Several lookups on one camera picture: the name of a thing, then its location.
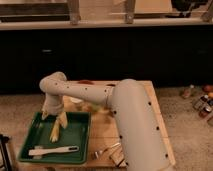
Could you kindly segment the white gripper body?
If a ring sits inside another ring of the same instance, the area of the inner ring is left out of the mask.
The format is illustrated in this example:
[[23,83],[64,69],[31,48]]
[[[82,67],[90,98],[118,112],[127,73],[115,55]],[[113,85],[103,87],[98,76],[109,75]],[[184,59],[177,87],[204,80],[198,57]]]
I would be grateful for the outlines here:
[[63,97],[60,95],[45,95],[42,111],[50,115],[58,115],[64,109]]

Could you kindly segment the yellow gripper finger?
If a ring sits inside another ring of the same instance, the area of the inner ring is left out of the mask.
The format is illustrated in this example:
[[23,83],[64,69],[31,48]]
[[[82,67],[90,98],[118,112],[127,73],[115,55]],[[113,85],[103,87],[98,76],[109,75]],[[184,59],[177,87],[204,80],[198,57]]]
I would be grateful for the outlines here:
[[66,128],[67,128],[67,125],[68,125],[66,113],[65,113],[65,112],[60,113],[60,114],[58,115],[57,119],[58,119],[60,125],[61,125],[64,129],[66,129]]
[[42,116],[41,116],[42,120],[45,120],[48,117],[48,115],[49,114],[47,112],[42,112]]

